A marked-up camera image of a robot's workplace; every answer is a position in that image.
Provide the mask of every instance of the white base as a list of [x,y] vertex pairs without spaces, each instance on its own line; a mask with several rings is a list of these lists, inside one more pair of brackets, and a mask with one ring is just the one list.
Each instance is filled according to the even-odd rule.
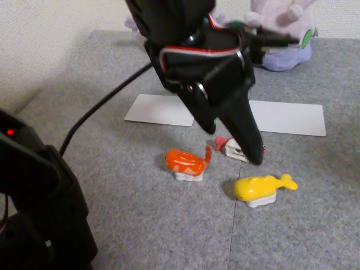
[[246,204],[248,207],[255,208],[255,207],[258,207],[261,205],[271,204],[271,203],[275,202],[275,200],[276,200],[276,191],[275,191],[274,195],[260,198],[260,199],[254,200],[254,201],[247,201]]
[[203,180],[203,174],[204,173],[199,176],[192,176],[184,173],[175,173],[175,178],[179,181],[200,182],[201,180]]

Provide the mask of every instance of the stuffed animal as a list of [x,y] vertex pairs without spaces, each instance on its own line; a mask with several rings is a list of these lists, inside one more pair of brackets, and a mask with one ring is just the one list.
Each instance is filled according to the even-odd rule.
[[284,71],[310,60],[311,38],[316,32],[315,17],[310,6],[315,1],[251,0],[251,12],[245,15],[246,24],[290,34],[300,40],[297,46],[270,50],[264,57],[264,67],[269,70]]

